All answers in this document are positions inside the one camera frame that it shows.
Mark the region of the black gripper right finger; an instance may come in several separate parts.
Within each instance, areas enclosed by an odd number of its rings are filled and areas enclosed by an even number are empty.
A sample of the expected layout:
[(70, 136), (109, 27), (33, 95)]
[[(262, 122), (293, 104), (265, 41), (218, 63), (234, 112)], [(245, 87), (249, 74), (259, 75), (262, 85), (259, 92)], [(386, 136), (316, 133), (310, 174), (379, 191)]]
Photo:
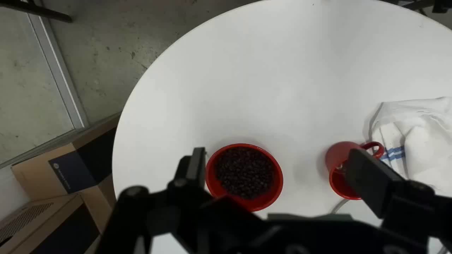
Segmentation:
[(452, 249), (452, 200), (427, 184), (404, 180), (388, 164), (355, 149), (345, 164), (348, 185), (382, 221), (380, 229), (404, 249), (424, 252), (431, 238)]

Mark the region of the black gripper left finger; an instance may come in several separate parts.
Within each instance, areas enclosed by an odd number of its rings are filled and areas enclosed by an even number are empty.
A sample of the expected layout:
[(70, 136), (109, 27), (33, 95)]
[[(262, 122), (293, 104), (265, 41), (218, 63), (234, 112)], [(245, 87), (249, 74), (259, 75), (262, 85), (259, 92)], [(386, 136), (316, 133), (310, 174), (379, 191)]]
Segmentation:
[(97, 254), (152, 254), (153, 240), (171, 236), (188, 254), (243, 254), (243, 243), (217, 226), (207, 211), (214, 198), (204, 190), (205, 150), (180, 160), (164, 191), (126, 188), (118, 200)]

